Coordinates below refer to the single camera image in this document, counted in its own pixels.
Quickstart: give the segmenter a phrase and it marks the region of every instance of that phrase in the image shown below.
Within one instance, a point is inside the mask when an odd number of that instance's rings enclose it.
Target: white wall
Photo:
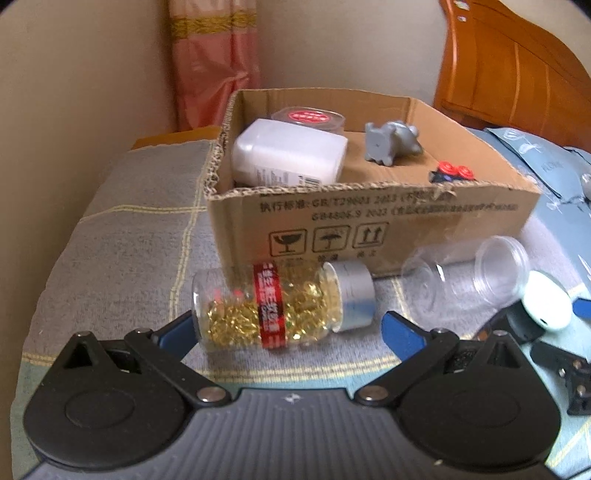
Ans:
[[[171,131],[164,0],[17,0],[0,15],[0,476],[37,297],[109,161]]]
[[[591,21],[570,0],[503,0],[591,72]],[[447,25],[438,0],[258,0],[266,86],[361,88],[433,101]]]

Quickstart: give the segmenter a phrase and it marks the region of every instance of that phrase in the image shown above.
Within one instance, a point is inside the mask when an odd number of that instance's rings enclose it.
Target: bedspread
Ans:
[[[11,413],[15,478],[36,463],[22,429],[24,407],[69,337],[79,330],[91,330],[99,339],[113,339],[137,326],[158,329],[190,308],[194,272],[218,265],[200,181],[212,145],[195,141],[128,152],[76,226],[39,299],[24,345]],[[521,240],[534,268],[551,272],[573,291],[581,289],[579,276],[535,216],[525,226]],[[392,309],[408,316],[396,278],[379,279],[375,284],[376,318]],[[470,337],[488,314],[458,318],[445,326]],[[429,329],[436,325],[421,326]],[[586,328],[582,322],[579,327]],[[574,338],[569,341],[578,345],[591,339],[591,335],[577,332],[573,330]],[[197,346],[184,360],[233,393],[245,386],[345,387],[352,392],[398,361],[382,342],[378,321],[366,329],[330,335],[300,350],[206,355]],[[558,382],[544,375],[564,410]],[[589,461],[586,444],[581,441],[587,438],[589,426],[589,421],[581,419],[563,429],[550,457],[550,465],[562,475]]]

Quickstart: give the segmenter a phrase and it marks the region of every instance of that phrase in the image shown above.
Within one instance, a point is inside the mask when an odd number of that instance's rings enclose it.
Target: gray ribbed panel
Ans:
[[[289,402],[292,395],[298,400]],[[181,438],[152,459],[116,472],[43,464],[28,480],[551,480],[543,467],[485,475],[435,466],[383,408],[345,390],[244,390],[204,408]]]

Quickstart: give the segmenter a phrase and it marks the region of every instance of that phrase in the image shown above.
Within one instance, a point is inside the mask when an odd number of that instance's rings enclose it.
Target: wooden headboard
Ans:
[[[467,127],[515,127],[591,151],[591,78],[558,38],[498,0],[440,0],[434,106]]]

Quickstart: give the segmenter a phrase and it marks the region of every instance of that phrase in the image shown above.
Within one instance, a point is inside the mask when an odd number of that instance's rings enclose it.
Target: product label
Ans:
[[[253,272],[263,348],[285,346],[285,316],[277,266],[273,262],[256,264]]]
[[[317,187],[318,185],[322,184],[322,182],[315,177],[300,175],[290,171],[280,170],[279,168],[255,167],[255,169],[257,184],[264,185],[266,187],[294,187],[298,185]]]
[[[314,110],[296,110],[287,114],[289,118],[304,124],[323,124],[330,120],[330,117],[322,112]]]

